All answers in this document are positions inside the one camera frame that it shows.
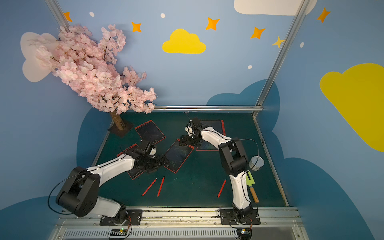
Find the colourful scribble red writing tablet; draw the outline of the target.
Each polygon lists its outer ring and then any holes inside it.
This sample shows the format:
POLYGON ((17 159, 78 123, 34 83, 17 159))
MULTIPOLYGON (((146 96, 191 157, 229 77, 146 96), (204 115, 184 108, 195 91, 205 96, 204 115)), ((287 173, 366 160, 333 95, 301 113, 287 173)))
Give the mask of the colourful scribble red writing tablet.
POLYGON ((219 151, 214 145, 212 145, 211 143, 205 140, 200 141, 200 145, 196 147, 196 150, 200 152, 218 152, 219 151))

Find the red stylus pair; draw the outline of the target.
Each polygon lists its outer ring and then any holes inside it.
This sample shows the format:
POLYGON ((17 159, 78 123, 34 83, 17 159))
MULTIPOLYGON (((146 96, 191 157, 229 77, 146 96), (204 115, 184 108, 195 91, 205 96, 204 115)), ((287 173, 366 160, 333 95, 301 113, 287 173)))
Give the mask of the red stylus pair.
POLYGON ((227 182, 227 180, 224 180, 224 181, 223 181, 222 186, 221 186, 221 188, 220 188, 220 191, 219 191, 219 193, 218 193, 218 195, 217 195, 217 198, 220 198, 220 197, 221 197, 222 192, 223 192, 223 190, 224 190, 224 187, 225 187, 225 185, 226 185, 226 182, 227 182))
POLYGON ((226 136, 225 124, 224 121, 221 120, 222 134, 226 136))

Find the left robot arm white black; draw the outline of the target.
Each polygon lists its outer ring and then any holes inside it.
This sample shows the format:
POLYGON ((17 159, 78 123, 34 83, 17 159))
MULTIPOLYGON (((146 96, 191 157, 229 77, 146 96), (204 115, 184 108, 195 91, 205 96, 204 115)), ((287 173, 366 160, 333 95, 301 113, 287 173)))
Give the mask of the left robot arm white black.
POLYGON ((56 197, 56 204, 77 217, 100 215, 117 221, 122 225, 128 220, 126 206, 116 201, 99 196, 100 187, 114 177, 139 169, 153 173, 167 165, 166 157, 157 153, 156 146, 142 140, 135 148, 122 152, 121 155, 103 164, 74 168, 65 179, 64 185, 56 197))

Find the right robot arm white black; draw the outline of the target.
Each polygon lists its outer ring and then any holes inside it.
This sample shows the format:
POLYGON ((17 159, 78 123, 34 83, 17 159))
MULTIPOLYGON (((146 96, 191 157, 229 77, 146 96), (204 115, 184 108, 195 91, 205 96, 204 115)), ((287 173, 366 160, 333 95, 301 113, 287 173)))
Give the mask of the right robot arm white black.
POLYGON ((203 125, 198 118, 189 120, 185 131, 187 134, 180 137, 180 146, 198 147, 205 141, 219 150, 221 165, 231 180, 235 221, 242 225, 250 224, 254 211, 246 185, 248 157, 242 141, 203 125))

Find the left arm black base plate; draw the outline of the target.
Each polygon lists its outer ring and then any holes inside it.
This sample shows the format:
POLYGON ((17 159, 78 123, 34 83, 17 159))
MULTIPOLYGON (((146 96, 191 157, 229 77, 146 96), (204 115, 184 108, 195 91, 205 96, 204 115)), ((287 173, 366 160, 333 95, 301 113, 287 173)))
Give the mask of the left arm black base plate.
POLYGON ((143 210, 126 209, 120 211, 115 217, 102 216, 100 226, 139 226, 141 223, 143 210))

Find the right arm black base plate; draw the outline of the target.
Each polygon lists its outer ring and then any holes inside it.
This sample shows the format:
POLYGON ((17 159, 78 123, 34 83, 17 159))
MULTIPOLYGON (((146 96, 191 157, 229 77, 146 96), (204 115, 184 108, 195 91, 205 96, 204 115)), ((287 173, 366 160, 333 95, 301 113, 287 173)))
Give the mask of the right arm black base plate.
POLYGON ((259 212, 251 209, 237 212, 234 209, 219 209, 218 216, 222 225, 236 226, 236 225, 260 225, 261 220, 259 212))

